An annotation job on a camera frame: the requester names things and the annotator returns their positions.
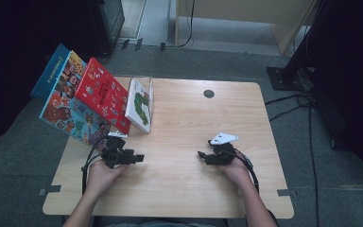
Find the black metal stand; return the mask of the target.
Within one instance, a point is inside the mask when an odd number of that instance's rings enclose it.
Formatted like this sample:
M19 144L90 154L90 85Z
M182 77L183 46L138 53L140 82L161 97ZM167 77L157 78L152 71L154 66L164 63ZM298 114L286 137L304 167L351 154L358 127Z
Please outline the black metal stand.
M286 22L270 26L276 43L286 54L293 48L291 59L284 67L268 67L267 73L274 90L302 91L303 83L299 70L310 64L314 56L309 53L311 37L322 22L324 7L328 0L300 0L302 6L292 9L287 15L291 16Z

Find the person's right hand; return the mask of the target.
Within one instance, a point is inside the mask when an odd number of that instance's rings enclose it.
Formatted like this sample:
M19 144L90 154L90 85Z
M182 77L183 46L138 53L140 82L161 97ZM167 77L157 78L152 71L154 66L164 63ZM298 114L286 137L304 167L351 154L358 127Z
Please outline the person's right hand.
M239 189L253 186L248 170L244 164L236 158L225 166L219 166L218 169L224 172L228 179L231 180Z

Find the dark curtain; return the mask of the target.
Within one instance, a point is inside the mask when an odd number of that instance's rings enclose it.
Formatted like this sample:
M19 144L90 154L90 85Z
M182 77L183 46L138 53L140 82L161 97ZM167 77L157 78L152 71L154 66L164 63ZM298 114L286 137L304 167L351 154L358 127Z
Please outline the dark curtain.
M336 137L363 160L363 0L325 0L308 46L315 87L337 113Z
M59 44L93 55L88 0L0 0L0 136Z

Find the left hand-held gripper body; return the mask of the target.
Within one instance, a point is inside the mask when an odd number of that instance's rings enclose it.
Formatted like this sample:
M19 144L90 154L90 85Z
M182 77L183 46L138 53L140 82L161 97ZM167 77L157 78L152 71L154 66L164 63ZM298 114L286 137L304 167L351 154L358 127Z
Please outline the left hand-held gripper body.
M126 142L116 136L107 135L104 137L105 145L101 150L101 158L106 166L114 168L116 165L130 165L135 163L133 150L126 150Z

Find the person's left hand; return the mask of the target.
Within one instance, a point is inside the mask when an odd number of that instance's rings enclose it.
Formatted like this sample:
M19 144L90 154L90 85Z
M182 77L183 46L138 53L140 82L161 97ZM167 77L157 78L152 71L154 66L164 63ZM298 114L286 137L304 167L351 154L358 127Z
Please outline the person's left hand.
M128 165L120 165L116 168L110 168L102 160L93 162L90 165L85 194L99 197L128 168Z

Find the grey tape piece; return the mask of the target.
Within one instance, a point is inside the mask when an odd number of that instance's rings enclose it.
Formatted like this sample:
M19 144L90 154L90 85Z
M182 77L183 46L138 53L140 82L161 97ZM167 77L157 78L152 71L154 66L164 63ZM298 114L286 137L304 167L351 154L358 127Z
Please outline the grey tape piece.
M61 192L61 185L49 185L46 188L42 188L39 190L39 196L46 196L49 193Z
M279 197L290 197L290 198L298 197L297 191L294 189L278 189L277 193Z

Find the dark blue picture book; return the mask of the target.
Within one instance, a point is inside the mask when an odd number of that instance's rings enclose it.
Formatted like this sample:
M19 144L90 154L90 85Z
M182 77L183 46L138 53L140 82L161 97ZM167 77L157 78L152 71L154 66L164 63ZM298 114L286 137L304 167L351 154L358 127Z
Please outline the dark blue picture book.
M30 93L33 98L42 101L48 99L69 53L70 50L65 45L58 45Z

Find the colourful monster picture book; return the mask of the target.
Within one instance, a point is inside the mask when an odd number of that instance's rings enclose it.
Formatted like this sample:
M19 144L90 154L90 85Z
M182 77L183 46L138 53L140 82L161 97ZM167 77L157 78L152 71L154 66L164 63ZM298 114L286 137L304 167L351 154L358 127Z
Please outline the colourful monster picture book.
M76 52L71 51L66 56L40 119L91 146L108 134L111 125L76 98L85 69L86 63Z

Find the clear acrylic book rack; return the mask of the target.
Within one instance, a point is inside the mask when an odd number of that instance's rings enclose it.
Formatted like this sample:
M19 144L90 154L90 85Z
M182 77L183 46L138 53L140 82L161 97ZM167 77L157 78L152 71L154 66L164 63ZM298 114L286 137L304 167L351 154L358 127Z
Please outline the clear acrylic book rack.
M152 120L153 100L154 100L153 78L152 77L134 77L134 78L138 79L143 84L143 86L147 90L150 91L151 101L152 101L150 111L151 111L151 120ZM119 134L119 135L121 135L122 137L128 137L129 136L130 126L131 125L134 125L134 124L130 122L130 124L128 125L127 130L125 132L117 131L116 133Z

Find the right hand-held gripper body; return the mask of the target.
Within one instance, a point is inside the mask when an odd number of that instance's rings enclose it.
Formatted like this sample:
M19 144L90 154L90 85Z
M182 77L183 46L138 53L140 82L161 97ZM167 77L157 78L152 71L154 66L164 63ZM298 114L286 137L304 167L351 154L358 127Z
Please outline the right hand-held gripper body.
M231 144L232 141L237 140L236 135L220 132L212 140L209 141L209 145L212 147L212 151L216 155L218 165L229 164L234 156L234 147Z

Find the white caterpillar board book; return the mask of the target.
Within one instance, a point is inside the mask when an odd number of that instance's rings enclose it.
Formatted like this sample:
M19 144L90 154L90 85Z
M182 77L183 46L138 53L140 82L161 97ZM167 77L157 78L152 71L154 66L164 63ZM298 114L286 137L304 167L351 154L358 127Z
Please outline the white caterpillar board book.
M130 80L125 117L144 133L151 127L151 94L136 78Z

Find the black cabinet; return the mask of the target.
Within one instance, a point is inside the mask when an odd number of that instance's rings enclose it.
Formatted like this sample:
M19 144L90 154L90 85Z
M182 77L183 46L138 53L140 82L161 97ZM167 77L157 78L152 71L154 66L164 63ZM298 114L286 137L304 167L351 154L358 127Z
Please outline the black cabinet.
M88 0L100 55L111 54L125 22L121 0Z

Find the light wooden furniture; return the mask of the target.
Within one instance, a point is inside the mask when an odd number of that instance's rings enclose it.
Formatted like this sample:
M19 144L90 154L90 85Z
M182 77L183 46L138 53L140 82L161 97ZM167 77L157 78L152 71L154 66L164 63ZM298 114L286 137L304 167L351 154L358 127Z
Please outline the light wooden furniture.
M293 44L319 0L176 0L175 44L180 17L270 24L281 54Z

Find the red picture book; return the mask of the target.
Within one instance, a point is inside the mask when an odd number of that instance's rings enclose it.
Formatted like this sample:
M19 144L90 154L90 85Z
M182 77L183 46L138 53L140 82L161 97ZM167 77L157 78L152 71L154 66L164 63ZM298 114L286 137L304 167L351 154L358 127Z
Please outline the red picture book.
M130 121L125 117L128 91L97 59L89 59L76 98L123 134L129 133Z

